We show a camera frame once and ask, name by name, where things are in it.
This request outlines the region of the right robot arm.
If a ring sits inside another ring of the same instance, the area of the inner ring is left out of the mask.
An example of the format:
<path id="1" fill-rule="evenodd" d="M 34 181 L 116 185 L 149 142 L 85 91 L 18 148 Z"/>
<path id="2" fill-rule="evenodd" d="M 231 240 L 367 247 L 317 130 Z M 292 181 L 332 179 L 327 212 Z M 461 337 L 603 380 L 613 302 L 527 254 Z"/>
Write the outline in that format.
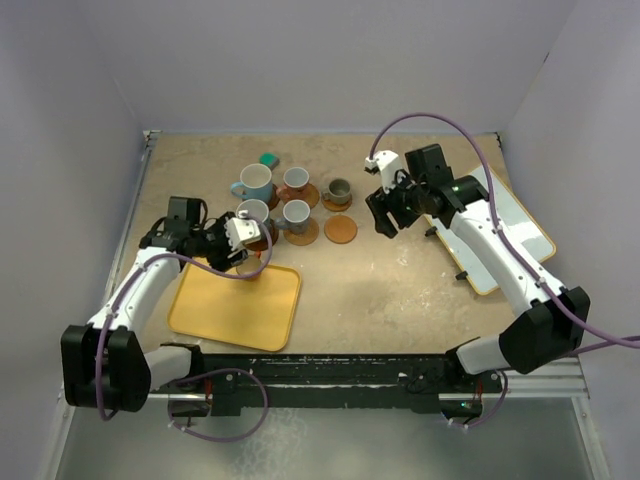
<path id="1" fill-rule="evenodd" d="M 510 233 L 493 220 L 485 185 L 471 175 L 455 177 L 437 144 L 399 157 L 385 150 L 364 162 L 381 186 L 366 199 L 378 233 L 393 238 L 427 214 L 464 242 L 496 281 L 509 302 L 514 322 L 502 333 L 480 337 L 449 351 L 446 383 L 467 391 L 480 373 L 511 368 L 527 374 L 576 350 L 584 331 L 571 320 L 585 320 L 590 298 L 580 287 L 566 288 L 521 245 L 507 249 Z"/>

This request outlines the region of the small olive grey cup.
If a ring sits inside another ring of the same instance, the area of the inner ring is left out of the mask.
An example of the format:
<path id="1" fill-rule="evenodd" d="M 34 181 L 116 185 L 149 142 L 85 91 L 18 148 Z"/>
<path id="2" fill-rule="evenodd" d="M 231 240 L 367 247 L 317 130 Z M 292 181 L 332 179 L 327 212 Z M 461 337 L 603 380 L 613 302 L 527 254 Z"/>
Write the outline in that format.
<path id="1" fill-rule="evenodd" d="M 351 184 L 343 178 L 331 180 L 322 194 L 324 192 L 327 192 L 329 198 L 335 203 L 344 203 L 346 198 L 352 195 Z"/>

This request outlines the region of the orange wooden coaster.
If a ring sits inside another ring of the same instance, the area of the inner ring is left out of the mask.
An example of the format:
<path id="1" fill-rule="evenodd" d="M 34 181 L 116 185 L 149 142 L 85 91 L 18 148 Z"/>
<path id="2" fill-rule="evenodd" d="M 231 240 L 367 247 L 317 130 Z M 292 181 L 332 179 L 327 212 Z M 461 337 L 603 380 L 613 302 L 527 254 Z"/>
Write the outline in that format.
<path id="1" fill-rule="evenodd" d="M 321 202 L 322 205 L 329 211 L 331 212 L 344 212 L 346 210 L 348 210 L 351 205 L 352 205 L 352 201 L 353 201 L 353 196 L 349 195 L 346 198 L 346 201 L 344 203 L 335 203 L 333 202 L 330 198 L 327 192 L 324 192 L 321 195 Z"/>
<path id="2" fill-rule="evenodd" d="M 327 239 L 335 244 L 347 244 L 356 238 L 358 227 L 352 218 L 335 215 L 325 222 L 324 233 Z"/>

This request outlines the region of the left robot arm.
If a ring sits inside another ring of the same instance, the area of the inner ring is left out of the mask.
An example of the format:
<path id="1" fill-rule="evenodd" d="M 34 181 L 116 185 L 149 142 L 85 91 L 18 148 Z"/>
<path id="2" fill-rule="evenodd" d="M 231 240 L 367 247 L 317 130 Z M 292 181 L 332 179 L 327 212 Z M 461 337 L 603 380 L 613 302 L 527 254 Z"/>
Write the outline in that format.
<path id="1" fill-rule="evenodd" d="M 206 218 L 199 198 L 173 196 L 165 216 L 141 238 L 124 280 L 85 325 L 69 326 L 61 337 L 66 401 L 95 408 L 108 421 L 136 412 L 149 393 L 173 382 L 184 392 L 202 387 L 206 378 L 199 348 L 169 343 L 144 353 L 138 340 L 167 287 L 187 264 L 209 273 L 230 275 L 258 241 L 258 221 L 247 212 Z"/>

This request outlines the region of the blue floral mug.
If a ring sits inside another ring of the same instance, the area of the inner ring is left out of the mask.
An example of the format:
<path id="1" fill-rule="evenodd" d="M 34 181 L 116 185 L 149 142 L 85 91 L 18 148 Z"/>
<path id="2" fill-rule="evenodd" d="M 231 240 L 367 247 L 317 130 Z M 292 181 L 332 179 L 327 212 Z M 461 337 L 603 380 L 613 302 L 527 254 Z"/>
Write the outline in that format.
<path id="1" fill-rule="evenodd" d="M 252 218 L 259 220 L 267 228 L 268 231 L 271 231 L 272 229 L 269 207 L 262 200 L 245 200 L 238 205 L 235 213 L 239 218 L 246 218 L 247 216 L 251 216 Z"/>

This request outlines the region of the pink cup orange handle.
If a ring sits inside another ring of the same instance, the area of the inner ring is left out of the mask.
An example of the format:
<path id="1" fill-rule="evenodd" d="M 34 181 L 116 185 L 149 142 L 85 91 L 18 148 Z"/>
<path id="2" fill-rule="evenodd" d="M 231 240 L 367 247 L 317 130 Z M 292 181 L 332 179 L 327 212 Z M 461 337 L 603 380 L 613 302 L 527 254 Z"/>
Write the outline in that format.
<path id="1" fill-rule="evenodd" d="M 306 195 L 310 174 L 302 167 L 292 167 L 283 174 L 283 185 L 277 190 L 278 197 L 288 202 L 290 200 L 302 200 Z"/>

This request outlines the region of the large light blue mug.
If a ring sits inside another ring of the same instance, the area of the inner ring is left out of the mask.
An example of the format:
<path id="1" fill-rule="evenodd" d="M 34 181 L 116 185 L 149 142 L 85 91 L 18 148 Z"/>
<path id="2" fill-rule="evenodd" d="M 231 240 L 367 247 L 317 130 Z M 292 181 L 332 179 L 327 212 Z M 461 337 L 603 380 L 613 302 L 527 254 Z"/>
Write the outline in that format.
<path id="1" fill-rule="evenodd" d="M 257 199 L 269 203 L 273 196 L 271 170 L 263 164 L 244 167 L 240 172 L 240 180 L 230 186 L 230 192 L 242 200 Z"/>

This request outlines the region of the woven light brown coaster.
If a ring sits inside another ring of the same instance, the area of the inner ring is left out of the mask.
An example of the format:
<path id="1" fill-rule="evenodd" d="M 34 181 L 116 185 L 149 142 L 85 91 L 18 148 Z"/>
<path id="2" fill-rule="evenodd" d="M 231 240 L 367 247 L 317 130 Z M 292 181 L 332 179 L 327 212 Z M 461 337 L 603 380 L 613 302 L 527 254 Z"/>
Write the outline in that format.
<path id="1" fill-rule="evenodd" d="M 284 204 L 292 200 L 302 200 L 306 202 L 311 209 L 313 209 L 320 200 L 318 189 L 311 183 L 299 189 L 283 185 L 276 189 L 276 193 Z"/>
<path id="2" fill-rule="evenodd" d="M 312 244 L 319 236 L 319 225 L 313 218 L 309 220 L 308 227 L 305 232 L 296 234 L 290 230 L 284 230 L 285 239 L 295 246 L 307 246 Z"/>

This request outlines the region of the grey mug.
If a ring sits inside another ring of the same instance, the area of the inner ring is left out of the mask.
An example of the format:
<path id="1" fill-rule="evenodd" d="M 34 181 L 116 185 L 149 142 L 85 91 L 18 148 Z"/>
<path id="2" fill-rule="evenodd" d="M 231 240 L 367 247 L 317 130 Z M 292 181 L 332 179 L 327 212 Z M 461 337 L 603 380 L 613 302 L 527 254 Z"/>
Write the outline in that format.
<path id="1" fill-rule="evenodd" d="M 304 234 L 310 223 L 311 208 L 304 200 L 290 200 L 283 209 L 282 215 L 273 221 L 279 230 L 289 231 L 295 235 Z"/>

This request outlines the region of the dark brown wooden coaster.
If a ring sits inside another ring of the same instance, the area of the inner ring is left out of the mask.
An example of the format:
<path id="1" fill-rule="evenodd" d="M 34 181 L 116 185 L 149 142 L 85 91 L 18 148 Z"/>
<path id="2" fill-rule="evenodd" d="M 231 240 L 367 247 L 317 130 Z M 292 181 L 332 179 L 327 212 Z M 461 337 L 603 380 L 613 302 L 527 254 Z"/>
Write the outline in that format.
<path id="1" fill-rule="evenodd" d="M 271 239 L 271 244 L 275 245 L 279 239 L 279 230 L 274 226 L 272 222 L 269 222 L 267 224 L 267 230 L 269 233 L 269 238 Z M 266 251 L 268 249 L 267 237 L 265 235 L 262 235 L 259 241 L 248 244 L 246 248 L 254 252 Z"/>
<path id="2" fill-rule="evenodd" d="M 270 200 L 267 202 L 268 208 L 270 211 L 274 210 L 280 202 L 280 197 L 278 195 L 278 187 L 273 184 L 272 185 L 272 194 Z"/>

